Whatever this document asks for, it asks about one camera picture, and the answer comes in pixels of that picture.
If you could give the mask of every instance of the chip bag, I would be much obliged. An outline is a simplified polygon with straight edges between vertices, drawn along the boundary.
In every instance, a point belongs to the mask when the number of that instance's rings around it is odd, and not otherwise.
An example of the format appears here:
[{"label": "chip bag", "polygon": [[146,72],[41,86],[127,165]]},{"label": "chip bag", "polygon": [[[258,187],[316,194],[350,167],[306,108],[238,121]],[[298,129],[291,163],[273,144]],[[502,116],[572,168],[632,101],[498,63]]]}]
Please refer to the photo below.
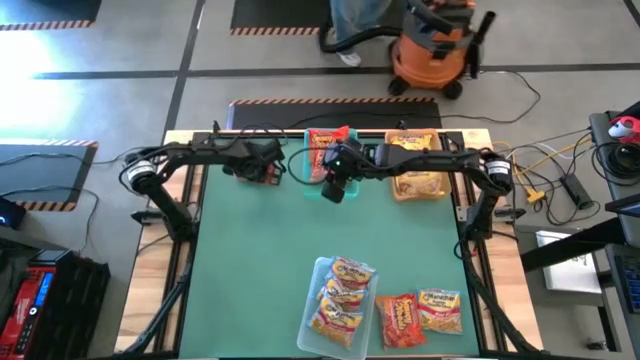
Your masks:
[{"label": "chip bag", "polygon": [[325,149],[336,141],[344,141],[349,137],[349,127],[343,126],[336,130],[309,129],[309,162],[311,163],[311,178],[309,181],[321,181],[327,176],[327,170],[322,166]]},{"label": "chip bag", "polygon": [[[435,130],[391,131],[385,142],[407,150],[440,150]],[[430,171],[409,171],[391,180],[393,197],[397,201],[428,200],[444,197],[450,189],[446,174]]]},{"label": "chip bag", "polygon": [[385,347],[407,348],[425,344],[414,294],[376,296]]},{"label": "chip bag", "polygon": [[344,286],[340,280],[332,275],[327,284],[322,287],[318,294],[318,300],[322,297],[328,297],[339,305],[346,312],[355,312],[360,308],[360,303],[367,296],[367,290],[351,290]]},{"label": "chip bag", "polygon": [[347,258],[336,256],[331,264],[331,273],[340,280],[342,285],[351,290],[364,290],[376,270],[365,263],[359,263]]},{"label": "chip bag", "polygon": [[445,334],[462,334],[459,291],[420,290],[418,310],[423,329]]},{"label": "chip bag", "polygon": [[340,306],[325,296],[311,318],[309,327],[348,349],[361,321],[362,313],[342,311]]}]

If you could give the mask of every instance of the yellow black striped tape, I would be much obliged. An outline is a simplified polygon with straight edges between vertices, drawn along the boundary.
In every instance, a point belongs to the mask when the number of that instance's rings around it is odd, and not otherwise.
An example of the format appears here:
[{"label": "yellow black striped tape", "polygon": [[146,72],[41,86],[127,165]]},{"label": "yellow black striped tape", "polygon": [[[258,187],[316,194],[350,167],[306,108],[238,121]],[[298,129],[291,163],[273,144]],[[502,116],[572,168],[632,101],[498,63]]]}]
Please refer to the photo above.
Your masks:
[{"label": "yellow black striped tape", "polygon": [[231,29],[231,35],[238,36],[268,36],[268,35],[318,35],[317,27],[241,27]]},{"label": "yellow black striped tape", "polygon": [[90,20],[46,21],[22,24],[0,24],[0,31],[79,29],[93,25]]},{"label": "yellow black striped tape", "polygon": [[254,99],[234,100],[231,105],[262,104],[353,104],[353,103],[400,103],[433,102],[430,97],[384,97],[384,98],[318,98],[318,99]]},{"label": "yellow black striped tape", "polygon": [[98,147],[98,142],[92,140],[46,140],[38,145]]},{"label": "yellow black striped tape", "polygon": [[76,208],[75,202],[68,201],[16,201],[15,203],[29,211],[73,211]]}]

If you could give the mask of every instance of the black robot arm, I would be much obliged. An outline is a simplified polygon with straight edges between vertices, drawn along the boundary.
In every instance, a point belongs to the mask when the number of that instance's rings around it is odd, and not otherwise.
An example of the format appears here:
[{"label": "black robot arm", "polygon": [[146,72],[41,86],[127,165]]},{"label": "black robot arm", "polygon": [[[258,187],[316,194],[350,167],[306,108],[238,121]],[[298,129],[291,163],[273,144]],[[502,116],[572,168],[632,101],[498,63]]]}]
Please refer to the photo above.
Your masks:
[{"label": "black robot arm", "polygon": [[[191,242],[197,238],[198,223],[194,221],[187,207],[176,202],[162,186],[171,175],[183,165],[223,165],[223,172],[228,175],[253,182],[265,182],[273,169],[285,169],[280,163],[284,154],[280,142],[273,139],[266,144],[256,144],[235,139],[229,144],[167,144],[160,147],[145,148],[130,154],[125,159],[125,167],[120,174],[126,173],[133,191],[147,195],[163,215],[163,221],[173,241]],[[167,294],[160,309],[147,327],[140,333],[136,341],[125,353],[141,354],[145,351],[159,326],[169,314],[180,295],[185,291],[191,277],[193,252],[190,251],[182,275],[175,286]]]},{"label": "black robot arm", "polygon": [[516,349],[538,352],[518,332],[483,285],[469,252],[469,241],[484,241],[491,237],[493,210],[498,199],[512,190],[511,164],[504,157],[489,149],[416,151],[399,145],[361,144],[349,138],[326,150],[323,165],[327,169],[327,177],[322,195],[335,203],[342,201],[345,186],[353,180],[381,180],[408,171],[460,172],[468,176],[482,192],[478,202],[467,210],[467,221],[460,229],[460,249],[467,278]]}]

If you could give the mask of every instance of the orange shop vacuum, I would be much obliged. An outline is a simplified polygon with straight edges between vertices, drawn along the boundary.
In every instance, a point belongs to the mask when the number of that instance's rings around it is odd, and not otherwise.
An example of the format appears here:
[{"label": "orange shop vacuum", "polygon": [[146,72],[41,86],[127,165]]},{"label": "orange shop vacuum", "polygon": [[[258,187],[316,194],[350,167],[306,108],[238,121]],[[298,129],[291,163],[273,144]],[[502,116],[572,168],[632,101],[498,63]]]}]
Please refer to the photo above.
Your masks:
[{"label": "orange shop vacuum", "polygon": [[478,77],[484,37],[496,14],[485,14],[477,31],[471,28],[475,3],[470,0],[408,0],[402,28],[380,26],[336,44],[327,44],[331,18],[320,28],[325,53],[336,53],[378,36],[398,37],[389,45],[394,79],[388,87],[398,96],[409,88],[436,89],[448,99],[462,94],[459,79]]}]

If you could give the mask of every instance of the wooden table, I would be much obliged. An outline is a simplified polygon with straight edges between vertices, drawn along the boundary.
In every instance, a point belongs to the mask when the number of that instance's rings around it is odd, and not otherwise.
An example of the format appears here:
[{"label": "wooden table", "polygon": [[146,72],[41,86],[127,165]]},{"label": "wooden table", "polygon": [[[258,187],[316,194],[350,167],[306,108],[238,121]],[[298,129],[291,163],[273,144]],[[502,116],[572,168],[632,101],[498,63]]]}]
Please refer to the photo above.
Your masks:
[{"label": "wooden table", "polygon": [[[177,141],[187,143],[192,139],[193,133],[208,131],[209,130],[169,131],[165,137],[165,142]],[[465,145],[468,148],[479,149],[491,147],[491,138],[487,129],[446,129],[446,131],[461,131],[464,135]],[[165,188],[175,198],[179,198],[182,194],[185,174],[186,168],[183,167],[176,171],[171,179],[165,183]],[[201,174],[202,168],[197,167],[192,192],[190,194],[190,201],[195,201],[198,198]],[[458,176],[460,179],[458,184],[462,184],[462,177],[459,174]],[[459,186],[457,191],[461,194],[460,199],[462,205],[466,205],[466,196],[463,195],[465,192],[462,186]],[[504,223],[494,224],[494,230],[513,234],[511,227]],[[142,232],[139,246],[142,247],[165,234],[166,230],[161,224],[146,226]],[[516,242],[511,238],[496,235],[488,240],[486,244],[498,303],[527,341],[538,349],[542,349],[542,339],[538,330],[538,324],[533,311],[533,305],[531,303],[531,297]],[[131,345],[160,307],[171,254],[171,246],[171,240],[166,239],[145,249],[144,252],[137,257],[129,285],[127,302],[120,323],[115,351],[122,351]],[[184,262],[186,253],[187,251],[185,251],[185,249],[181,251],[183,255],[181,259],[182,262]],[[480,273],[481,270],[477,264],[477,257],[474,259],[477,265],[476,270]],[[487,346],[489,349],[497,349],[493,336],[491,315],[482,303],[482,300],[480,300],[480,306],[481,309],[483,309],[482,318],[487,337]],[[171,342],[174,338],[178,307],[179,302],[174,306],[169,317],[169,325],[165,336],[165,345],[167,348],[171,347]],[[511,351],[514,351],[510,343],[508,346]]]}]

